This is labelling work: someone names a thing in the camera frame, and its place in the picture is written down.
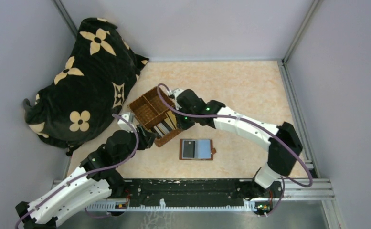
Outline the brown leather card holder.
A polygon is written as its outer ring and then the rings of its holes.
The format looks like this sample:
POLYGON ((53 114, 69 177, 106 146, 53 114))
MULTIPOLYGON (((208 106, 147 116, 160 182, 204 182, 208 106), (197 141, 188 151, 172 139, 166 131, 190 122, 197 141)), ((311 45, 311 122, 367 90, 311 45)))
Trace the brown leather card holder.
POLYGON ((181 139, 180 140, 180 151, 179 160, 197 160, 197 161, 212 161, 216 149, 213 147, 212 139, 181 139), (182 145, 184 140, 195 141, 195 158, 186 159, 182 158, 182 145))

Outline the brown woven divided basket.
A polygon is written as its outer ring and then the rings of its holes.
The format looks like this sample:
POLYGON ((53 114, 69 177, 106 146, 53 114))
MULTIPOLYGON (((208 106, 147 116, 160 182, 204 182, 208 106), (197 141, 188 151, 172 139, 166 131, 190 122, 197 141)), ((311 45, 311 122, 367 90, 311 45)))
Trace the brown woven divided basket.
MULTIPOLYGON (((135 115, 138 122, 153 133, 155 133, 153 126, 163 121, 167 122, 171 126, 169 119, 166 116, 167 112, 171 110, 163 103, 163 101, 169 104, 172 108, 175 107, 172 100, 169 99, 162 90, 160 90, 160 94, 161 96, 158 94, 157 87, 154 87, 128 105, 130 111, 135 115)), ((174 129, 172 126, 171 128, 173 130, 166 136, 162 138, 158 138, 158 136, 156 137, 154 141, 156 146, 163 146, 182 132, 178 128, 174 129)))

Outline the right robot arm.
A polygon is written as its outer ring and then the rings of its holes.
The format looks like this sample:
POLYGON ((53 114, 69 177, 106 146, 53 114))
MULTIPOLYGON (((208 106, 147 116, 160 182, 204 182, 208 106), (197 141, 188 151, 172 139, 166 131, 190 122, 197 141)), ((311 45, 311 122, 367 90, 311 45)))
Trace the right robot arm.
POLYGON ((295 128, 288 122, 268 124, 242 115, 216 100, 204 102, 191 89, 175 89, 169 93, 177 110, 177 126, 186 130, 195 123, 227 131, 250 140, 268 152, 267 162, 255 174, 252 192, 265 196, 272 183, 289 176, 303 146, 295 128))

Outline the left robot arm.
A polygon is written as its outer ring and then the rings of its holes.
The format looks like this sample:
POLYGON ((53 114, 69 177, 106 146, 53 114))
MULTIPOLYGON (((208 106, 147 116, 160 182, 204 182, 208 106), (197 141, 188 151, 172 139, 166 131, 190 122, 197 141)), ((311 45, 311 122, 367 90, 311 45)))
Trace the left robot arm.
POLYGON ((114 132, 96 151, 48 193, 16 207, 15 228, 55 229, 90 204, 104 198, 127 196, 127 185, 116 170, 136 151, 151 148, 156 134, 141 125, 114 132))

